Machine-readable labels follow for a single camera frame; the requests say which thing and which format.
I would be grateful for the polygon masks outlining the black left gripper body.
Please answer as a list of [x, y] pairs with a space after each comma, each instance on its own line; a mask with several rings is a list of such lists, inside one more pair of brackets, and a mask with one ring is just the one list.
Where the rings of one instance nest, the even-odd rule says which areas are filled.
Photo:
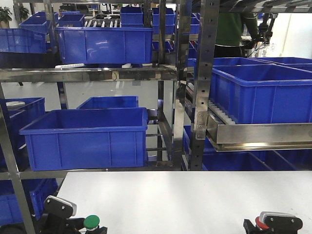
[[54, 214], [48, 214], [47, 219], [41, 229], [41, 234], [79, 234], [84, 228], [85, 218], [65, 219]]

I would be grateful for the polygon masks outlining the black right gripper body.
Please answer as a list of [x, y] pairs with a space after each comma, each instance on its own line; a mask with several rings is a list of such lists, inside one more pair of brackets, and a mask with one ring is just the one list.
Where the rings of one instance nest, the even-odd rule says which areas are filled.
[[244, 219], [243, 227], [246, 234], [259, 234], [260, 229], [255, 226], [249, 219]]

